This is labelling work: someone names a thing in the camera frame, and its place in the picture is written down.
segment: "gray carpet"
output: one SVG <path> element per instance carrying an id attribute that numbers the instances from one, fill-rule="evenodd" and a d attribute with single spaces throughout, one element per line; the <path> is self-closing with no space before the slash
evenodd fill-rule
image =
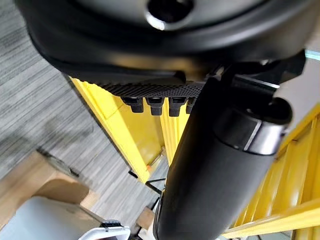
<path id="1" fill-rule="evenodd" d="M 134 226 L 158 195 L 129 167 L 62 76 L 32 46 L 11 0 L 0 1 L 0 179 L 41 147 L 91 180 L 93 211 Z M 165 176 L 167 161 L 156 173 Z"/>

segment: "black handle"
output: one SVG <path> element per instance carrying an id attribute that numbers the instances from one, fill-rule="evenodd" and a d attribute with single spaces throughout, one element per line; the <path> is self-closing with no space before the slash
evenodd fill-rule
<path id="1" fill-rule="evenodd" d="M 169 169 L 154 222 L 158 240 L 213 240 L 228 229 L 272 164 L 292 117 L 282 99 L 252 99 L 209 81 Z"/>

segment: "yellow metal frame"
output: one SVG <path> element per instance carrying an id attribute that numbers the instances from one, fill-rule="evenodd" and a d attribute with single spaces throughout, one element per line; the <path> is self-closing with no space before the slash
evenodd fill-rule
<path id="1" fill-rule="evenodd" d="M 174 159 L 179 141 L 189 118 L 189 114 L 186 114 L 186 106 L 185 104 L 181 107 L 179 117 L 170 117 L 169 101 L 167 98 L 163 104 L 160 120 L 169 166 Z"/>
<path id="2" fill-rule="evenodd" d="M 317 104 L 283 141 L 277 161 L 234 226 L 223 236 L 230 239 L 320 226 L 319 176 L 320 104 Z M 296 234 L 310 236 L 314 230 L 308 228 Z"/>
<path id="3" fill-rule="evenodd" d="M 165 145 L 171 164 L 189 115 L 181 107 L 179 117 L 169 117 L 166 99 L 162 116 L 152 116 L 144 102 L 144 113 L 132 113 L 119 97 L 87 82 L 72 82 L 105 128 L 113 142 L 145 183 L 148 164 Z M 320 104 L 287 136 L 266 177 L 224 234 L 236 238 L 302 229 L 297 236 L 317 236 L 320 231 Z"/>
<path id="4" fill-rule="evenodd" d="M 95 84 L 71 80 L 139 180 L 148 181 L 151 174 L 148 164 L 161 153 L 164 145 L 160 118 L 147 110 L 134 114 L 120 97 Z"/>

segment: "white plastic container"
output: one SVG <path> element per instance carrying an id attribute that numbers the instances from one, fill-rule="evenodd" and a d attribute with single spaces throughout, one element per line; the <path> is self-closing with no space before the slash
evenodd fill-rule
<path id="1" fill-rule="evenodd" d="M 79 205 L 35 196 L 0 231 L 0 240 L 127 240 L 129 227 L 104 222 Z"/>

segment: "black cylindrical pole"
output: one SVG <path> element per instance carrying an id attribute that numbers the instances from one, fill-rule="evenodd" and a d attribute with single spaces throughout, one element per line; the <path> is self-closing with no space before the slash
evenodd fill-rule
<path id="1" fill-rule="evenodd" d="M 155 237 L 214 240 L 228 229 L 272 164 L 291 118 L 283 99 L 259 99 L 209 79 L 170 166 Z"/>

